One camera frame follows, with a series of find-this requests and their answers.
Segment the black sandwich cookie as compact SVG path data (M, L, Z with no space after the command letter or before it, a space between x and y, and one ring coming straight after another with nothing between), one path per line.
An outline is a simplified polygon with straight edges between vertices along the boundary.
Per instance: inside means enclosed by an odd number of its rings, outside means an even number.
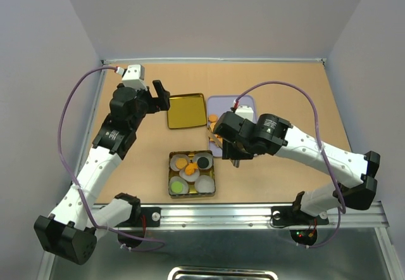
M211 162L208 158L202 156L197 160L197 166L200 169L209 169L211 167Z

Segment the orange fish cookie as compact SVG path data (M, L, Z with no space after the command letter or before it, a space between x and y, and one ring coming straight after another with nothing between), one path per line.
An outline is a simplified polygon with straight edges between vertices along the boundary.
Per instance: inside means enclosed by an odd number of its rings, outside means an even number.
M184 173L187 176L192 176L198 170L197 163L189 163L186 168L184 168Z

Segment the round dotted biscuit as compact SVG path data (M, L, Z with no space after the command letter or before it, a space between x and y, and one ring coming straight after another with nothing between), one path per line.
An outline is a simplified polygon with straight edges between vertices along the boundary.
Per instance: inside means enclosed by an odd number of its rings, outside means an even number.
M188 160L186 158L178 158L175 162L176 168L179 170L184 169L186 166L188 166Z

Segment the green sandwich cookie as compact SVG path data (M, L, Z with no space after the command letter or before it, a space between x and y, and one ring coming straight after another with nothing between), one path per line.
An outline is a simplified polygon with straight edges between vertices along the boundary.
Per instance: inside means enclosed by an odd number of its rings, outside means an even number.
M170 190L172 193L181 194L183 191L183 184L179 181L173 181L170 184Z

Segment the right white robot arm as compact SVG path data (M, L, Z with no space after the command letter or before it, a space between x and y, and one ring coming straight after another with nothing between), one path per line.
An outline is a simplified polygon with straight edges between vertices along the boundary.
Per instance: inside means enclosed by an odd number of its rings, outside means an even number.
M333 208L364 211L374 201L375 176L380 165L380 155L374 151L356 154L318 142L289 121L268 113L252 122L227 111L217 121L213 132L223 139L224 160L251 160L255 156L271 155L331 176L330 184L296 196L291 216L298 223Z

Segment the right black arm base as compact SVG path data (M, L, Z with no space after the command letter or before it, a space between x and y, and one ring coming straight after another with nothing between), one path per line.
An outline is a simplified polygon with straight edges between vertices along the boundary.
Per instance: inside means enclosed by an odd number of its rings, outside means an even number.
M270 225L275 229L290 228L293 242L310 247L318 239L318 226L329 225L329 219L327 215L314 217L301 211L294 212L292 205L282 205L271 209Z

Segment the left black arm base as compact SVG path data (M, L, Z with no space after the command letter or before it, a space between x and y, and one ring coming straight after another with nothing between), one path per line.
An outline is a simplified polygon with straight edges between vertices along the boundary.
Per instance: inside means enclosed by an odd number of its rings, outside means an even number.
M159 228L160 222L160 207L138 206L127 220L114 226L120 247L129 251L153 251L162 248L165 245L162 240L147 235L147 230Z

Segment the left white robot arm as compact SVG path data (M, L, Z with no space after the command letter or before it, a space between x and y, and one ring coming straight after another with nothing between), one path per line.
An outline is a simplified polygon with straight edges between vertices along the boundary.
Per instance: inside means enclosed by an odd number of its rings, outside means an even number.
M56 256L83 265L93 254L97 241L121 223L146 225L140 199L126 193L96 213L91 208L105 183L121 164L136 140L136 132L147 114L167 111L170 93L160 80L154 80L157 97L147 86L135 87L123 81L113 92L110 112L105 118L92 148L59 204L47 216L38 216L34 231L42 248Z

